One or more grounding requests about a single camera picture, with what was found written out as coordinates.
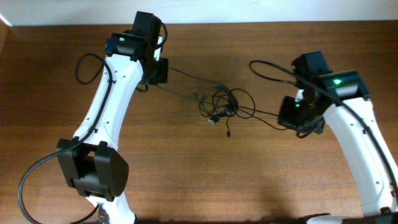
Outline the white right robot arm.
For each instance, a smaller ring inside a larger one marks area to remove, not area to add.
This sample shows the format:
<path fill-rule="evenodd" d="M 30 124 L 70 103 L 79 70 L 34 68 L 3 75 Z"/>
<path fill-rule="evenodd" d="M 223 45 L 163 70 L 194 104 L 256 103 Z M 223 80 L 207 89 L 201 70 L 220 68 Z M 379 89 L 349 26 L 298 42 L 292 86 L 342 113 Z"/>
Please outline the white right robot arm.
<path fill-rule="evenodd" d="M 293 60 L 290 74 L 298 92 L 284 98 L 278 123 L 298 138 L 330 127 L 355 179 L 363 213 L 356 218 L 320 213 L 299 218 L 299 223 L 397 223 L 397 165 L 360 74 L 333 72 L 321 52 Z"/>

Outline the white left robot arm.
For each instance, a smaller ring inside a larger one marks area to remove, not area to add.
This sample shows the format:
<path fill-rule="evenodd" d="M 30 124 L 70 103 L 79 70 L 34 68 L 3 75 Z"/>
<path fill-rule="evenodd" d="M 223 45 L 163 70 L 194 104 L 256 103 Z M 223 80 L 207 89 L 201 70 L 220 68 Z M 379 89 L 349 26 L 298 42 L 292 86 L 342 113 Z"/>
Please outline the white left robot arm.
<path fill-rule="evenodd" d="M 98 223 L 134 223 L 124 189 L 128 163 L 118 153 L 124 116 L 139 84 L 167 82 L 169 62 L 160 57 L 166 38 L 154 14 L 137 12 L 133 27 L 106 42 L 101 81 L 71 140 L 60 139 L 57 159 L 69 187 L 95 207 Z"/>

